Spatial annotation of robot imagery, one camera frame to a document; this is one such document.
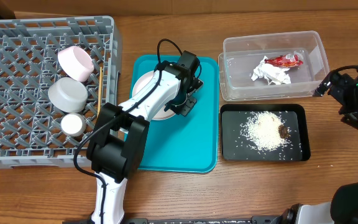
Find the small white cup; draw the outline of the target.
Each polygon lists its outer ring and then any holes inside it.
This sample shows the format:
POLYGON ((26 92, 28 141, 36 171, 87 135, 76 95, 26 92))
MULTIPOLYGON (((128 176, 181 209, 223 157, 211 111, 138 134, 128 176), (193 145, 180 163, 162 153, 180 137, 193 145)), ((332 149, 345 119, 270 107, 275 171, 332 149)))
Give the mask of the small white cup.
POLYGON ((78 113, 66 114, 61 120, 60 127, 67 136, 80 136, 86 129, 85 118, 78 113))

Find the pile of rice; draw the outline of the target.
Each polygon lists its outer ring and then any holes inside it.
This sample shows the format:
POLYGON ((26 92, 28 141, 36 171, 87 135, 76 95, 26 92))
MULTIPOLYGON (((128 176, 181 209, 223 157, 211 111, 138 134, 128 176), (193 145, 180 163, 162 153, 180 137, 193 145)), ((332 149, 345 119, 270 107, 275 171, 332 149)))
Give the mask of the pile of rice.
POLYGON ((301 145, 298 117, 293 111, 246 111, 241 112, 237 136, 234 138, 235 149, 250 149, 258 154, 285 149, 292 150, 301 145), (278 127, 288 128, 290 136, 282 139, 278 127))

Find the red snack wrapper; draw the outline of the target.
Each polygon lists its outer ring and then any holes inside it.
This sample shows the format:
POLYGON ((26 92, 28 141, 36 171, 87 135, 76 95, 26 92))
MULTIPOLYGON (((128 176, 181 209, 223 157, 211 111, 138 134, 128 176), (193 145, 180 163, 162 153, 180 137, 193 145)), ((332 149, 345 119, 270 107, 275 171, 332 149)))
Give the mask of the red snack wrapper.
POLYGON ((280 68, 293 68, 303 64, 303 61, 300 60, 299 56, 296 54, 286 54, 275 58, 267 58, 264 62, 280 68))

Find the brown food scrap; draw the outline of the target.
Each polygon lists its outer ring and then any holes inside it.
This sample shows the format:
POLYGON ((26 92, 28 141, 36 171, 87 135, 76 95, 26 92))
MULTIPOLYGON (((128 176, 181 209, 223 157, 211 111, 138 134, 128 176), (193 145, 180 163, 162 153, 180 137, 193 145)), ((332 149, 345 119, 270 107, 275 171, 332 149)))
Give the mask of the brown food scrap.
POLYGON ((282 139, 286 139, 290 136, 288 132, 288 128, 284 126, 283 124, 278 127, 279 135, 282 139))

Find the grey-white bowl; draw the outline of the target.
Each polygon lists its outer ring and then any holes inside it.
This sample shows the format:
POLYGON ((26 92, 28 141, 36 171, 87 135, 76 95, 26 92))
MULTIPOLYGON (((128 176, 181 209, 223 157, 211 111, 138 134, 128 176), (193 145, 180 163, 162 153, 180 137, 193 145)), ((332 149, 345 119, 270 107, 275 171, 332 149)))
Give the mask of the grey-white bowl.
POLYGON ((81 82, 63 77, 48 89, 48 98, 61 111, 77 113, 85 108, 88 91, 81 82))

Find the white round plate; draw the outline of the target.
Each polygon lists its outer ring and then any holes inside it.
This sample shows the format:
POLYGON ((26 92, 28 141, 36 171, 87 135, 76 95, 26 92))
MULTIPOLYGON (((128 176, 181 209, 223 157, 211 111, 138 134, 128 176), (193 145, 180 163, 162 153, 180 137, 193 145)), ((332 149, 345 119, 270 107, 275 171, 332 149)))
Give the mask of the white round plate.
MULTIPOLYGON (((142 75, 135 83, 131 99, 138 102, 155 86, 158 78, 158 70, 154 73, 149 71, 142 75)), ((165 112, 165 105, 177 96, 179 89, 179 79, 175 75, 163 71, 158 87, 136 109, 133 109, 131 114, 134 116, 141 115, 147 121, 171 118, 174 112, 172 110, 165 112)))

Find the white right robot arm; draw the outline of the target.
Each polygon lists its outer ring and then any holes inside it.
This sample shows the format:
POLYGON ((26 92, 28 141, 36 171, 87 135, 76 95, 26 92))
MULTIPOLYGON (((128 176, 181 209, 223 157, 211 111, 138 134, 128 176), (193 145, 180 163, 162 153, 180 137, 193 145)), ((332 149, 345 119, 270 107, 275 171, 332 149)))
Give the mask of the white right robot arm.
MULTIPOLYGON (((330 71, 319 84, 314 96, 331 95, 342 107, 341 121, 358 130, 358 65, 330 71)), ((358 183, 340 187, 329 208, 295 204, 272 220, 272 223, 358 223, 358 183)))

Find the pink bowl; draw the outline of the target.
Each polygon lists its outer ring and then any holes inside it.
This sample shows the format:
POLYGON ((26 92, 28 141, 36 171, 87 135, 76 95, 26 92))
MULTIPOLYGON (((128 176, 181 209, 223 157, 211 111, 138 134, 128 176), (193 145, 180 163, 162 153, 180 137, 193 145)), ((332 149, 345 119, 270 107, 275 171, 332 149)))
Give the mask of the pink bowl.
POLYGON ((59 51, 58 62, 69 77, 79 82, 87 81, 94 70, 90 55, 77 46, 59 51))

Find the white napkin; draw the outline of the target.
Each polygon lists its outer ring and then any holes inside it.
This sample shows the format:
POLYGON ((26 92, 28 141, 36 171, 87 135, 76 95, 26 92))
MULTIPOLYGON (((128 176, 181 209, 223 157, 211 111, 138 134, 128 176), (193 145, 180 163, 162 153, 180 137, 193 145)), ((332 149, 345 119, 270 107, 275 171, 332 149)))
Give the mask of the white napkin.
POLYGON ((287 73, 289 68, 276 67, 265 62, 265 59, 267 59, 266 56, 264 56, 259 65, 254 68, 253 74, 250 76, 252 81, 263 78, 267 81, 268 85, 272 83, 275 85, 291 83, 290 76, 287 73))

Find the wooden chopstick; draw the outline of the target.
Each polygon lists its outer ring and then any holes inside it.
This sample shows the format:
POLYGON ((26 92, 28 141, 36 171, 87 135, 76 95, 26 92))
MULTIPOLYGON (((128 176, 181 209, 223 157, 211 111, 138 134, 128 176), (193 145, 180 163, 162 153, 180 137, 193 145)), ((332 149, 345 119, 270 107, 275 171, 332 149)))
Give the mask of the wooden chopstick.
POLYGON ((98 87, 98 115, 101 110, 101 102, 102 102, 102 92, 103 92, 103 67, 99 68, 99 87, 98 87))

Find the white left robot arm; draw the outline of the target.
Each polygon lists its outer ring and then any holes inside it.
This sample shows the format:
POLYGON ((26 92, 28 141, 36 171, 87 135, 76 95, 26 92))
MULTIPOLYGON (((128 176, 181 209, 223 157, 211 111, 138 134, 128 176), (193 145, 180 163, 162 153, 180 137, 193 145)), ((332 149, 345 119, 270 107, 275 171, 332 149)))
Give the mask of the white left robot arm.
POLYGON ((184 51, 177 62, 159 62, 152 79, 119 106, 106 103, 90 136, 86 157, 97 178, 97 201, 89 223, 120 223, 128 178, 144 155, 150 121, 160 110, 186 116, 203 86, 198 57, 184 51))

